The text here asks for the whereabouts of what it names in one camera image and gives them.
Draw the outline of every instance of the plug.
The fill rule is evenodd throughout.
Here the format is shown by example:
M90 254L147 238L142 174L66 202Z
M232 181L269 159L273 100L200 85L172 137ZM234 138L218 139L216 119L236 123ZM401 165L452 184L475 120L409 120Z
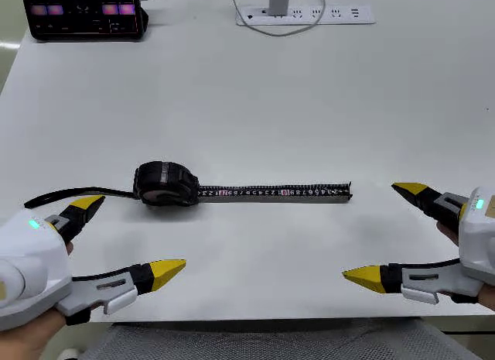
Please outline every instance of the plug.
M278 16L287 15L288 0L269 0L268 15Z

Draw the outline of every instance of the black tape measure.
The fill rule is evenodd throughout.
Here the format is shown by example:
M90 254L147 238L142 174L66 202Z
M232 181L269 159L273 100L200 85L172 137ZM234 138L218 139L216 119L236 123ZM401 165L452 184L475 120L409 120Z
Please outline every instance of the black tape measure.
M33 209L67 197L102 194L128 197L154 206L189 207L201 202L318 202L344 203L353 196L350 183L280 186L221 187L201 186L198 178L177 163L153 161L142 164L134 175L132 192L103 187L59 190L27 201Z

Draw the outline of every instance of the power strip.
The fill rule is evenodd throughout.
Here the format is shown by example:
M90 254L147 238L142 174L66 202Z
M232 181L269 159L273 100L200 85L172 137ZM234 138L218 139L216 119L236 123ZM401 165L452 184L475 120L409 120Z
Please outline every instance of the power strip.
M268 8L259 6L241 6L239 12L244 21L251 26L290 26L311 25L322 11L321 5L294 6L288 9L288 15L268 15ZM236 22L245 26L239 13ZM319 25L364 25L375 23L371 7L368 5L327 5Z

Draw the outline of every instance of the white table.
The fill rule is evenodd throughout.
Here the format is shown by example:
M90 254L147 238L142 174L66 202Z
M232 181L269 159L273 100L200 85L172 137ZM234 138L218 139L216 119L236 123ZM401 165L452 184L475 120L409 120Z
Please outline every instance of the white table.
M24 39L0 98L2 219L50 190L130 189L153 159L204 184L353 181L349 204L150 211L108 198L77 239L75 274L188 265L159 293L93 320L489 313L378 295L341 272L456 257L390 184L459 194L493 184L495 0L328 1L371 4L378 23L273 39L236 26L230 0L158 0L141 43Z

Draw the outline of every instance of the human hand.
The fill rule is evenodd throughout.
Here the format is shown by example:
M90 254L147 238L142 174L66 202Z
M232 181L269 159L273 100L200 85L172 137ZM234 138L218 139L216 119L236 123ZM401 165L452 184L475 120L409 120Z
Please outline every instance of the human hand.
M449 230L446 226L441 223L436 224L437 229L447 236L454 244L459 246L459 235L455 232ZM495 286L484 284L480 290L480 294L478 294L478 302L484 307L488 307L491 310L495 311Z
M73 250L67 245L67 253ZM8 360L39 360L52 337L65 326L65 317L51 309L30 323L0 332L0 358Z

